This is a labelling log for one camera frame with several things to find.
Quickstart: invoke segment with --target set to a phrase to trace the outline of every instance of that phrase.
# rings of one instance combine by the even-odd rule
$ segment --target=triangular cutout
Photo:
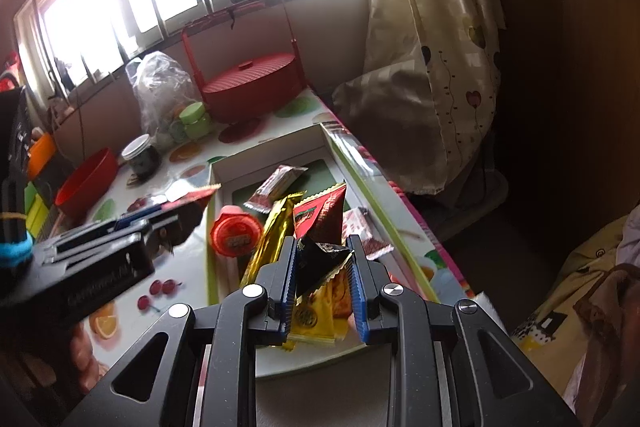
[[[136,357],[113,381],[113,390],[140,402],[151,396],[164,348],[169,340],[166,333],[156,333]]]
[[[489,370],[496,398],[507,398],[531,388],[531,381],[504,348],[487,331],[478,331],[478,340]]]

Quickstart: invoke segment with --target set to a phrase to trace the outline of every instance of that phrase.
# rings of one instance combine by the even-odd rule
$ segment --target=curtain
[[[498,0],[370,0],[364,74],[339,118],[406,192],[437,194],[475,157],[500,84]]]

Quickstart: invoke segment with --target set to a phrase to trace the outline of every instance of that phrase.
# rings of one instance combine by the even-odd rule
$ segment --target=white lid
[[[133,157],[137,156],[141,151],[146,149],[146,146],[151,143],[151,137],[148,134],[138,136],[133,142],[127,145],[122,150],[122,159],[128,162]]]

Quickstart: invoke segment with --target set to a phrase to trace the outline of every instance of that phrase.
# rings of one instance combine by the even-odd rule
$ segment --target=wooden cabinet
[[[640,200],[640,0],[501,0],[497,158],[568,253]]]

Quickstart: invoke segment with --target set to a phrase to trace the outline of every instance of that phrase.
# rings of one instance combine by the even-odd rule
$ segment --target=plastic bag
[[[160,152],[174,146],[169,126],[200,94],[181,65],[162,52],[134,58],[125,68],[140,105],[140,123]]]

